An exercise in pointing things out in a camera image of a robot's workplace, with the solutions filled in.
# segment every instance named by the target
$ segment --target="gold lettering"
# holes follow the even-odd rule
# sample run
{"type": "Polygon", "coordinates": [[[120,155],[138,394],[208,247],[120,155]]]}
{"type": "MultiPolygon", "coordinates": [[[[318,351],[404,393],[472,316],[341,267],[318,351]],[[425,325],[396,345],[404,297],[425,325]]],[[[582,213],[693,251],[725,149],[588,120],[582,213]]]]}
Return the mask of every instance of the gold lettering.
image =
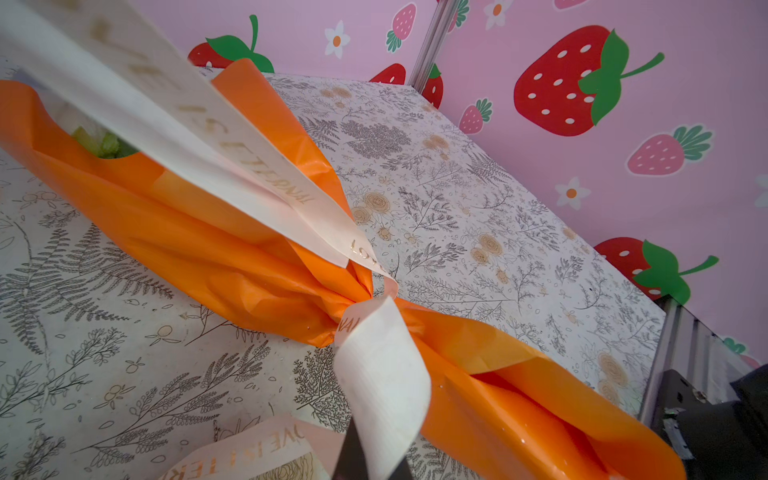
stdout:
{"type": "Polygon", "coordinates": [[[260,158],[258,161],[241,160],[240,163],[242,163],[243,165],[265,165],[265,163],[262,162],[260,158]]]}
{"type": "Polygon", "coordinates": [[[284,178],[272,180],[270,183],[276,188],[290,187],[290,182],[284,178]]]}
{"type": "Polygon", "coordinates": [[[256,454],[253,453],[253,445],[245,448],[245,456],[248,457],[248,462],[256,460],[256,454]]]}
{"type": "Polygon", "coordinates": [[[210,470],[208,471],[208,473],[206,475],[213,475],[214,473],[218,473],[216,471],[216,457],[213,457],[210,460],[210,470]]]}
{"type": "Polygon", "coordinates": [[[266,177],[267,175],[277,175],[273,170],[253,170],[256,175],[266,177]]]}
{"type": "Polygon", "coordinates": [[[181,472],[179,472],[178,470],[173,468],[170,471],[171,476],[170,476],[170,478],[168,480],[184,480],[184,470],[186,470],[186,469],[187,469],[186,465],[182,465],[181,466],[181,472]]]}
{"type": "Polygon", "coordinates": [[[192,111],[199,114],[204,114],[208,110],[205,107],[198,107],[197,105],[179,105],[179,111],[192,111]]]}
{"type": "Polygon", "coordinates": [[[288,442],[288,437],[290,437],[291,442],[296,441],[296,439],[293,437],[293,433],[291,433],[288,427],[286,427],[285,431],[283,432],[283,447],[286,446],[286,443],[288,442]]]}
{"type": "Polygon", "coordinates": [[[274,441],[275,449],[272,452],[277,452],[278,450],[280,450],[280,433],[272,432],[272,435],[275,435],[275,441],[274,441]]]}
{"type": "Polygon", "coordinates": [[[203,473],[203,462],[201,460],[198,460],[196,462],[192,462],[190,464],[190,469],[192,472],[195,472],[194,477],[187,477],[187,480],[192,480],[192,478],[199,478],[200,474],[203,473]]]}
{"type": "Polygon", "coordinates": [[[177,90],[181,90],[181,87],[176,82],[168,78],[168,76],[166,76],[166,74],[163,73],[161,69],[154,67],[153,65],[128,65],[128,70],[130,70],[131,73],[135,74],[137,77],[141,78],[144,81],[144,84],[152,90],[154,90],[155,87],[164,88],[166,86],[161,80],[162,78],[164,78],[167,83],[173,85],[177,90]],[[150,80],[142,77],[141,75],[150,75],[156,84],[153,84],[150,80]]]}
{"type": "Polygon", "coordinates": [[[103,45],[114,48],[115,50],[122,51],[123,53],[139,58],[140,60],[149,61],[149,57],[143,53],[139,53],[137,51],[131,50],[130,48],[109,41],[108,37],[111,29],[112,25],[110,25],[110,23],[107,22],[105,18],[98,17],[93,21],[93,24],[91,24],[91,38],[93,38],[95,41],[98,41],[99,43],[102,43],[103,45]]]}
{"type": "Polygon", "coordinates": [[[205,119],[205,131],[209,134],[212,134],[214,132],[214,125],[219,124],[221,126],[221,129],[224,130],[225,134],[230,133],[230,129],[227,128],[227,126],[220,121],[218,121],[215,118],[206,118],[205,119]]]}
{"type": "Polygon", "coordinates": [[[220,141],[220,142],[219,142],[219,145],[220,145],[222,148],[245,148],[246,150],[248,150],[248,152],[249,152],[249,153],[251,153],[251,154],[253,153],[253,152],[252,152],[252,151],[250,151],[250,149],[249,149],[248,147],[246,147],[246,146],[245,146],[245,144],[244,144],[243,142],[241,142],[241,141],[220,141]]]}
{"type": "Polygon", "coordinates": [[[80,9],[80,0],[51,0],[51,3],[73,12],[80,9]]]}

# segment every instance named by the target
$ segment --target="pink wallpaper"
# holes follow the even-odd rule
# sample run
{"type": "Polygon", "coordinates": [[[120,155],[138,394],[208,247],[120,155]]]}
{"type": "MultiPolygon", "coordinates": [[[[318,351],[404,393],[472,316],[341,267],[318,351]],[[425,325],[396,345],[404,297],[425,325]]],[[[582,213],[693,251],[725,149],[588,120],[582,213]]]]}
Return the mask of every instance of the pink wallpaper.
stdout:
{"type": "Polygon", "coordinates": [[[677,257],[673,275],[708,262],[682,277],[686,307],[768,360],[768,4],[468,0],[461,12],[436,62],[440,110],[592,245],[649,240],[677,257]]]}
{"type": "Polygon", "coordinates": [[[224,35],[238,37],[250,48],[249,16],[256,15],[259,30],[254,51],[268,58],[274,71],[363,81],[395,63],[410,76],[437,6],[435,0],[132,3],[184,54],[206,37],[224,35]],[[333,44],[336,37],[338,45],[333,44]]]}

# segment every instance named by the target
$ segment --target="strawberry leaf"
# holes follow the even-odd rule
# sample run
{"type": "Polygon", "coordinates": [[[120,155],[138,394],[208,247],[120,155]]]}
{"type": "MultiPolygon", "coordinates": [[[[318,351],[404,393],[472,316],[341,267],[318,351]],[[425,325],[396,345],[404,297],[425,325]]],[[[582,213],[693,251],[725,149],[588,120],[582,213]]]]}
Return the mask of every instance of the strawberry leaf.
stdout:
{"type": "Polygon", "coordinates": [[[275,73],[275,69],[272,66],[272,62],[264,55],[250,52],[248,58],[256,65],[261,73],[275,73]]]}
{"type": "Polygon", "coordinates": [[[603,78],[605,72],[602,70],[595,70],[586,77],[578,81],[578,87],[587,95],[596,94],[600,90],[600,86],[603,84],[603,78]]]}
{"type": "Polygon", "coordinates": [[[666,248],[659,247],[645,240],[643,242],[643,257],[648,265],[663,273],[677,276],[677,257],[666,248]]]}
{"type": "Polygon", "coordinates": [[[457,5],[456,28],[461,27],[469,13],[469,0],[459,0],[457,5]]]}
{"type": "Polygon", "coordinates": [[[395,50],[400,48],[402,45],[402,40],[397,38],[397,35],[395,35],[395,32],[393,30],[390,30],[386,34],[386,49],[387,51],[390,51],[392,53],[395,53],[395,50]]]}
{"type": "Polygon", "coordinates": [[[678,127],[674,131],[674,134],[673,134],[674,139],[677,140],[678,142],[682,141],[683,137],[685,137],[685,132],[687,132],[687,131],[688,131],[688,129],[685,128],[685,127],[678,127]]]}
{"type": "Polygon", "coordinates": [[[734,353],[742,354],[746,352],[746,347],[741,343],[736,343],[736,340],[728,337],[725,340],[723,340],[723,343],[725,343],[725,346],[728,347],[729,350],[731,350],[734,353]]]}
{"type": "Polygon", "coordinates": [[[594,93],[594,101],[592,102],[592,123],[597,125],[605,115],[608,115],[608,113],[619,103],[620,97],[621,82],[618,79],[611,82],[604,82],[600,85],[599,89],[594,93]]]}
{"type": "Polygon", "coordinates": [[[680,140],[680,143],[682,145],[687,144],[691,138],[696,137],[703,129],[704,127],[702,125],[697,125],[696,127],[691,128],[688,131],[688,133],[685,135],[685,137],[683,137],[683,139],[680,140]]]}
{"type": "Polygon", "coordinates": [[[253,52],[248,49],[248,45],[234,35],[225,35],[217,38],[206,38],[210,47],[219,55],[227,60],[236,61],[241,58],[248,58],[253,52]]]}
{"type": "Polygon", "coordinates": [[[259,38],[259,18],[255,15],[251,15],[248,18],[250,18],[250,27],[253,30],[252,40],[250,41],[250,50],[253,51],[256,49],[256,39],[259,38]]]}
{"type": "Polygon", "coordinates": [[[685,145],[683,145],[683,148],[695,147],[696,145],[703,143],[710,138],[712,138],[712,132],[706,131],[697,137],[691,138],[685,145]]]}
{"type": "Polygon", "coordinates": [[[629,47],[627,42],[616,35],[616,30],[605,40],[603,51],[600,55],[600,69],[619,76],[627,67],[629,61],[629,47]]]}
{"type": "Polygon", "coordinates": [[[437,78],[441,74],[441,71],[437,68],[437,64],[432,64],[432,70],[429,71],[429,77],[430,78],[437,78]]]}

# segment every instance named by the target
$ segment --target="fern print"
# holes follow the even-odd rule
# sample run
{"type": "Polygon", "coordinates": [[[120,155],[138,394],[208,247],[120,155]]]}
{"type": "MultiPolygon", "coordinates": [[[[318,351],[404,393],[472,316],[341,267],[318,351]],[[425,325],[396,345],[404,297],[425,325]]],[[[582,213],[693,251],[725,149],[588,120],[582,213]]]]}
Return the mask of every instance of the fern print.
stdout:
{"type": "Polygon", "coordinates": [[[318,147],[336,151],[331,145],[338,145],[341,138],[338,135],[339,127],[336,125],[335,120],[323,120],[322,118],[313,120],[307,117],[297,118],[318,147]]]}
{"type": "Polygon", "coordinates": [[[475,175],[481,182],[496,185],[497,183],[505,184],[511,180],[507,171],[484,152],[472,152],[468,154],[468,157],[471,163],[467,167],[467,171],[475,175]]]}
{"type": "Polygon", "coordinates": [[[29,439],[28,451],[24,459],[16,462],[16,470],[11,475],[14,480],[48,480],[59,474],[59,471],[43,470],[43,465],[58,455],[67,446],[64,437],[55,439],[35,430],[35,434],[29,439]]]}
{"type": "Polygon", "coordinates": [[[425,272],[435,273],[437,270],[445,268],[445,262],[455,262],[461,253],[467,251],[464,247],[453,242],[442,247],[429,243],[424,250],[416,250],[406,257],[405,265],[408,273],[417,268],[423,268],[425,272]]]}
{"type": "Polygon", "coordinates": [[[408,192],[404,187],[398,189],[398,193],[405,204],[405,211],[413,219],[415,224],[413,231],[424,230],[456,230],[458,223],[448,213],[451,203],[443,194],[437,194],[434,190],[427,191],[427,199],[423,200],[418,194],[408,192]]]}
{"type": "Polygon", "coordinates": [[[242,356],[239,353],[224,353],[210,363],[203,375],[190,376],[186,372],[160,389],[152,387],[128,409],[135,417],[132,424],[120,433],[83,447],[78,452],[86,449],[96,451],[91,467],[127,463],[133,461],[136,455],[166,445],[168,439],[164,437],[174,428],[217,418],[219,414],[211,412],[223,406],[220,401],[229,395],[229,390],[219,392],[215,388],[229,379],[246,382],[257,376],[262,369],[261,361],[271,350],[267,343],[265,340],[258,346],[251,345],[242,356]],[[198,390],[196,395],[189,394],[195,390],[198,390]]]}
{"type": "Polygon", "coordinates": [[[449,457],[424,437],[413,442],[406,452],[406,460],[414,480],[480,480],[478,474],[449,457]]]}
{"type": "Polygon", "coordinates": [[[345,432],[352,413],[333,372],[331,347],[307,352],[303,361],[293,364],[296,410],[310,407],[313,418],[336,432],[345,432]]]}
{"type": "Polygon", "coordinates": [[[411,139],[404,131],[384,124],[367,127],[349,120],[341,124],[341,131],[355,138],[346,144],[365,158],[386,159],[389,155],[401,152],[403,146],[411,144],[411,139]]]}
{"type": "Polygon", "coordinates": [[[96,366],[104,365],[120,352],[120,345],[126,338],[115,328],[94,329],[79,349],[66,355],[65,362],[69,367],[59,374],[55,369],[49,369],[44,379],[36,379],[35,375],[42,364],[27,362],[16,370],[15,375],[7,375],[5,384],[0,386],[0,419],[15,416],[12,410],[26,402],[34,406],[35,412],[42,412],[45,406],[56,405],[58,398],[66,396],[70,389],[79,392],[91,380],[86,379],[89,374],[79,376],[74,369],[89,360],[96,366]]]}
{"type": "MultiPolygon", "coordinates": [[[[24,230],[16,227],[26,239],[24,230]]],[[[4,314],[19,340],[38,355],[48,345],[41,314],[60,313],[65,322],[127,320],[126,316],[100,308],[92,293],[106,294],[119,288],[118,296],[129,292],[165,298],[174,295],[114,244],[104,245],[95,225],[74,248],[70,245],[63,229],[54,230],[47,245],[34,254],[27,240],[29,261],[0,276],[0,314],[4,314]]]]}

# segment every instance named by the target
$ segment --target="table surface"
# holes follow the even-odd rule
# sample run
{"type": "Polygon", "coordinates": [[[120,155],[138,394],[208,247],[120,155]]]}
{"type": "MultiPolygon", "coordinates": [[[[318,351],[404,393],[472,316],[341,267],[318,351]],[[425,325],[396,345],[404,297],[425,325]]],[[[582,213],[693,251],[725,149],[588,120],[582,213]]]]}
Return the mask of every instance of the table surface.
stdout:
{"type": "MultiPolygon", "coordinates": [[[[541,201],[411,88],[269,79],[402,297],[496,326],[638,412],[663,312],[541,201]]],[[[219,317],[2,151],[0,318],[0,480],[157,478],[271,415],[349,420],[333,349],[219,317]]],[[[409,461],[416,480],[474,476],[424,439],[409,461]]]]}

